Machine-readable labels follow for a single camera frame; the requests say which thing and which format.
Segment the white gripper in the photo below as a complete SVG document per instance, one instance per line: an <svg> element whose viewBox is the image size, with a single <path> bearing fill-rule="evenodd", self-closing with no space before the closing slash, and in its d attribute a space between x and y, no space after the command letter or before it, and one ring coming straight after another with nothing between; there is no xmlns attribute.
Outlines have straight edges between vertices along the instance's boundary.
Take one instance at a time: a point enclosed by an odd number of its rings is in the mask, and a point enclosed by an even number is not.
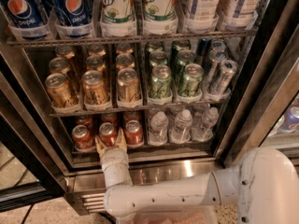
<svg viewBox="0 0 299 224"><path fill-rule="evenodd" d="M119 128L115 146L107 149L98 136L94 137L96 150L100 155L100 163L105 177L106 188L117 185L133 185L129 173L128 155L124 131Z"/></svg>

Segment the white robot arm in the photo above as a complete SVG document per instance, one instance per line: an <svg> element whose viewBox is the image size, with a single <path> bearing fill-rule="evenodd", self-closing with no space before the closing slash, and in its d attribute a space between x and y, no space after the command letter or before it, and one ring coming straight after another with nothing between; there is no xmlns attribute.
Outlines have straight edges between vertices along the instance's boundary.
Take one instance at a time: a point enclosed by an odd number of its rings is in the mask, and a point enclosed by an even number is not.
<svg viewBox="0 0 299 224"><path fill-rule="evenodd" d="M238 224L299 224L299 177L289 158L274 148L254 148L229 168L138 186L129 173L123 130L113 147L99 138L95 144L106 183L104 208L117 220L131 220L151 207L235 203Z"/></svg>

